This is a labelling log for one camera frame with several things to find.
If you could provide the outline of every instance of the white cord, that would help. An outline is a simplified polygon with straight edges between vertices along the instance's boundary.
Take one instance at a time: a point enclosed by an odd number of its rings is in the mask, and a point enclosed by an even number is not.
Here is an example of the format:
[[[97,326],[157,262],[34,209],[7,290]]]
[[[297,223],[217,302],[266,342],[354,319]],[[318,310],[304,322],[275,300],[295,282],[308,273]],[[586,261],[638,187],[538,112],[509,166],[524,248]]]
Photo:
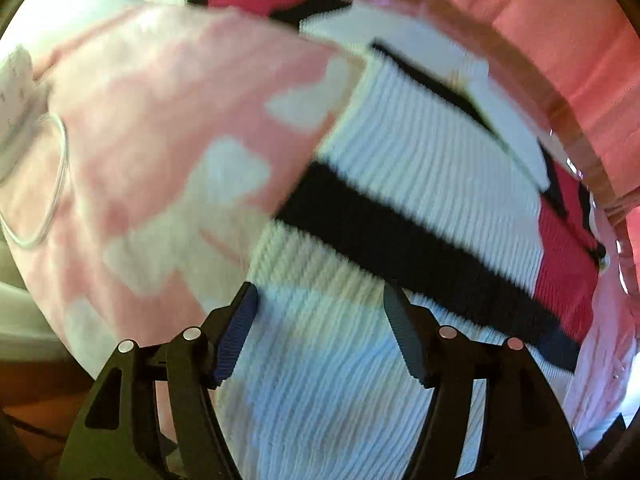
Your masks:
[[[42,221],[42,224],[40,225],[36,233],[31,238],[28,238],[27,240],[23,240],[22,238],[18,237],[14,233],[14,231],[9,227],[6,220],[4,219],[4,215],[2,214],[2,212],[0,212],[0,224],[4,229],[4,232],[8,234],[9,238],[11,238],[11,240],[13,240],[15,244],[22,249],[33,249],[44,239],[44,237],[49,232],[51,221],[53,220],[53,215],[55,214],[56,209],[58,208],[58,204],[60,203],[60,196],[62,195],[62,188],[65,182],[66,167],[68,165],[68,157],[69,157],[68,138],[66,134],[66,128],[64,123],[62,122],[62,119],[60,119],[59,115],[50,114],[50,113],[41,115],[38,121],[36,122],[36,124],[40,125],[42,123],[45,123],[46,121],[54,122],[54,124],[58,127],[62,138],[60,140],[60,164],[58,166],[58,175],[56,176],[56,183],[53,188],[53,197],[49,204],[49,208],[47,209],[47,212],[45,214],[44,220]]]

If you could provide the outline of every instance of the white cable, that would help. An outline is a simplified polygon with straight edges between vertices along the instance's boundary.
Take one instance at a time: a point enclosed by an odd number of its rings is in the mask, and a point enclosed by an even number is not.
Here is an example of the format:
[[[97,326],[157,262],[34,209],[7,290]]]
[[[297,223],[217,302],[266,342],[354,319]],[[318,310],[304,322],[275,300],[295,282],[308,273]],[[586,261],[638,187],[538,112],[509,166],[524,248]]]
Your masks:
[[[49,208],[47,209],[42,224],[31,238],[23,240],[18,235],[16,235],[15,232],[9,227],[6,219],[4,218],[4,215],[2,214],[2,212],[0,212],[0,224],[4,229],[4,232],[8,234],[9,238],[11,238],[11,240],[13,240],[14,243],[22,249],[33,249],[44,239],[44,237],[49,232],[51,221],[53,220],[53,215],[58,208],[58,204],[60,203],[60,196],[62,195],[62,188],[65,181],[66,167],[68,166],[68,138],[65,125],[62,122],[62,119],[60,119],[59,115],[50,113],[46,113],[40,116],[36,124],[40,125],[42,123],[45,123],[46,121],[53,121],[53,123],[58,127],[62,138],[60,140],[60,164],[58,166],[56,183],[54,184],[53,188],[53,197],[51,199],[51,202],[49,203]]]

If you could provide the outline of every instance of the ribbed white fabric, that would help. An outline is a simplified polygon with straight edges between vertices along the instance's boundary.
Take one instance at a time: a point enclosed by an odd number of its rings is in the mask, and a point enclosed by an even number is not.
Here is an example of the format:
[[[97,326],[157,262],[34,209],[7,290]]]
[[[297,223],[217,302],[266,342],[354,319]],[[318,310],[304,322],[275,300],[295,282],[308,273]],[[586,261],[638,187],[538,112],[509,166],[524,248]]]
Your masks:
[[[486,130],[380,57],[318,159],[533,295],[540,194]]]
[[[260,290],[260,309],[216,410],[243,477],[400,478],[431,391],[406,369],[382,280],[278,221],[262,234],[248,279]],[[476,340],[506,337],[412,300]],[[571,374],[533,355],[562,398]],[[483,413],[484,384],[476,381],[459,474],[474,468]]]
[[[549,186],[542,150],[526,118],[489,78],[489,65],[429,23],[365,2],[317,14],[300,24],[300,33],[348,48],[383,41],[431,76],[464,92],[542,191]]]

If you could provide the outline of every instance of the metal rivet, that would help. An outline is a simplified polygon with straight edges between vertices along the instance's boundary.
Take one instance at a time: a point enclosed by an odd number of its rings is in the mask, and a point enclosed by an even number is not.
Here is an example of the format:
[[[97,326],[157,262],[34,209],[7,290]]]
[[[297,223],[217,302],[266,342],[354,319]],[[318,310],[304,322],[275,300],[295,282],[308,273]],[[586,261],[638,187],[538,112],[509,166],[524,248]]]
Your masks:
[[[524,348],[524,343],[517,337],[510,337],[507,340],[507,346],[511,348],[511,350],[522,350]]]
[[[453,339],[458,335],[458,331],[452,326],[441,326],[438,334],[444,339]]]
[[[194,339],[199,338],[201,333],[202,332],[197,326],[192,326],[191,328],[188,328],[187,330],[182,332],[182,337],[187,341],[193,341]]]
[[[127,352],[131,352],[134,346],[135,345],[133,344],[132,340],[125,339],[118,345],[118,352],[120,352],[121,354],[126,354]]]

